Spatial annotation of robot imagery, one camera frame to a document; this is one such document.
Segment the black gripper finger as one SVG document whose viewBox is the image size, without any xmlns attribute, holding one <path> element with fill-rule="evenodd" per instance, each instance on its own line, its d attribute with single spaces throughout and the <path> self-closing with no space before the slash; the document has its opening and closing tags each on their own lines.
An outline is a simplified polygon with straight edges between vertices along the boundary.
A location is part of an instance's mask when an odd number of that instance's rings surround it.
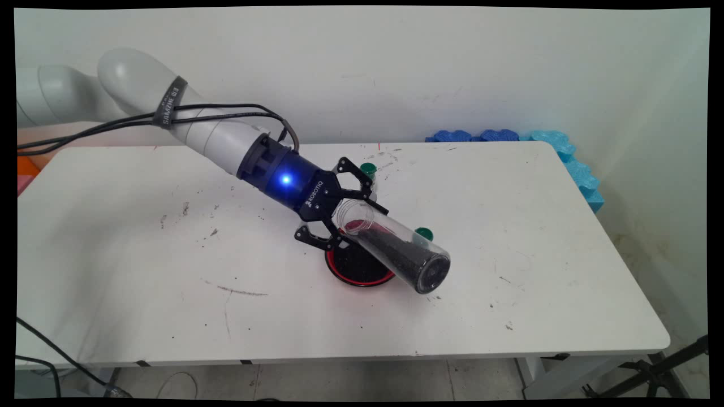
<svg viewBox="0 0 724 407">
<path fill-rule="evenodd" d="M 337 162 L 337 165 L 333 170 L 333 173 L 335 173 L 336 175 L 350 173 L 359 181 L 359 190 L 351 190 L 346 188 L 341 189 L 341 197 L 343 199 L 365 201 L 365 203 L 377 209 L 377 211 L 379 211 L 383 215 L 388 215 L 390 213 L 388 209 L 386 209 L 377 202 L 377 193 L 373 190 L 373 186 L 375 186 L 374 180 L 370 178 L 369 175 L 367 175 L 367 173 L 365 173 L 362 169 L 360 169 L 360 167 L 352 163 L 349 158 L 340 158 L 339 162 Z"/>
<path fill-rule="evenodd" d="M 324 252 L 330 252 L 334 248 L 347 248 L 354 243 L 346 234 L 339 231 L 339 228 L 331 218 L 323 219 L 321 222 L 329 231 L 329 237 L 322 238 L 313 234 L 309 229 L 308 222 L 302 221 L 300 226 L 295 230 L 295 239 L 301 243 L 323 250 Z"/>
</svg>

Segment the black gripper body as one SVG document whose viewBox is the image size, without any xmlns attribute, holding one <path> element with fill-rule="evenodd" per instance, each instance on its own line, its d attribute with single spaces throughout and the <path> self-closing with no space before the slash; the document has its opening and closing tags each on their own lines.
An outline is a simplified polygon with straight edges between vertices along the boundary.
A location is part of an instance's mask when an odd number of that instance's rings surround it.
<svg viewBox="0 0 724 407">
<path fill-rule="evenodd" d="M 327 222 L 341 201 L 335 173 L 282 149 L 270 167 L 266 195 L 297 213 L 306 222 Z"/>
</svg>

